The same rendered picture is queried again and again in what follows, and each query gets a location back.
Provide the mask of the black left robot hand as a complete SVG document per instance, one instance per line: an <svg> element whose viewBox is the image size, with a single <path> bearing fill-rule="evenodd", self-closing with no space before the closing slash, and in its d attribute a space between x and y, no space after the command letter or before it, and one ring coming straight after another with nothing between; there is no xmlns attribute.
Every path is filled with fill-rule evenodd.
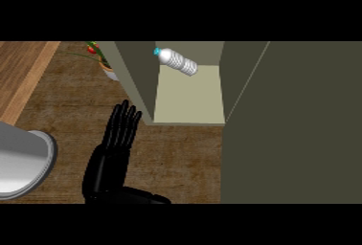
<svg viewBox="0 0 362 245"><path fill-rule="evenodd" d="M82 199L88 205L171 204L171 200L124 186L130 149L143 113L128 100L115 105L102 143L94 147L82 176Z"/></svg>

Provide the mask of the clear plastic water bottle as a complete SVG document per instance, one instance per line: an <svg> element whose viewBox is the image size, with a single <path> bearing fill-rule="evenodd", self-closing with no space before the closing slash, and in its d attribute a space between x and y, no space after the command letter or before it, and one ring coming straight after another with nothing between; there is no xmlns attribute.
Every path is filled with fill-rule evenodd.
<svg viewBox="0 0 362 245"><path fill-rule="evenodd" d="M168 48L155 48L152 54L158 57L159 63L174 70L179 70L184 75L193 76L198 72L198 64L183 57L174 50Z"/></svg>

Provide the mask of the olive open cabinet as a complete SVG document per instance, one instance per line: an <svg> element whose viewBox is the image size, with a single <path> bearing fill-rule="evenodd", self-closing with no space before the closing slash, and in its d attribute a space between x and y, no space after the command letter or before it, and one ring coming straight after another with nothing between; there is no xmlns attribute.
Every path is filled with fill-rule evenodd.
<svg viewBox="0 0 362 245"><path fill-rule="evenodd" d="M99 46L145 124L226 124L266 41L102 41ZM168 48L195 61L193 76L159 63L152 54L156 48Z"/></svg>

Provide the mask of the potted plant with red flowers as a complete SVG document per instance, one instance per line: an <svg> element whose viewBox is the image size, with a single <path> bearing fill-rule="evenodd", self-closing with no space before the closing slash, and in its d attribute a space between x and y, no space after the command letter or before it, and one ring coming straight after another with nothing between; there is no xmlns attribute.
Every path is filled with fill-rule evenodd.
<svg viewBox="0 0 362 245"><path fill-rule="evenodd" d="M85 50L94 55L94 57L85 56L85 55L78 55L77 53L72 53L72 52L69 52L69 55L74 55L74 56L78 55L81 57L85 57L94 61L97 61L108 78L112 81L118 81L118 78L115 76L115 71L111 67L109 61L105 58L105 55L100 51L100 47L99 47L99 44L96 41L85 41Z"/></svg>

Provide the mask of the pale wooden board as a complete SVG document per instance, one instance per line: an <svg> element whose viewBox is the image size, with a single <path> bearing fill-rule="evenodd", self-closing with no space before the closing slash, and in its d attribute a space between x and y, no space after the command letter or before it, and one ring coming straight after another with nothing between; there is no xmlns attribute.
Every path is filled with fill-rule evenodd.
<svg viewBox="0 0 362 245"><path fill-rule="evenodd" d="M59 41L0 41L0 122L16 124Z"/></svg>

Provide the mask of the grey round appliance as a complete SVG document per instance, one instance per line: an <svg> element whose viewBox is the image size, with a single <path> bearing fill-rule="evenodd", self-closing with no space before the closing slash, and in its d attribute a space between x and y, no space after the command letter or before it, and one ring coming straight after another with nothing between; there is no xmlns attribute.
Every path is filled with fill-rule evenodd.
<svg viewBox="0 0 362 245"><path fill-rule="evenodd" d="M57 144L40 130L25 131L0 121L0 201L28 194L53 169Z"/></svg>

